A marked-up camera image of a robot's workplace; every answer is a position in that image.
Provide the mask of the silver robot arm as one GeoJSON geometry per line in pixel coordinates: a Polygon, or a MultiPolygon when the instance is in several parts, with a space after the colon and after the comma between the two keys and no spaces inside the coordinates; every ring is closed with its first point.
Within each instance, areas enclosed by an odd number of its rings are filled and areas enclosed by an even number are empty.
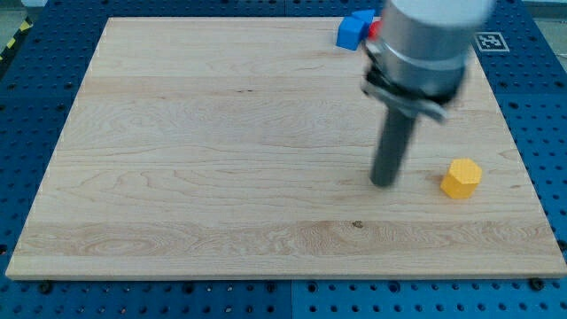
{"type": "Polygon", "coordinates": [[[491,15],[493,0],[390,0],[375,40],[363,44],[369,68],[361,84],[409,118],[447,118],[444,104],[457,94],[470,41],[491,15]]]}

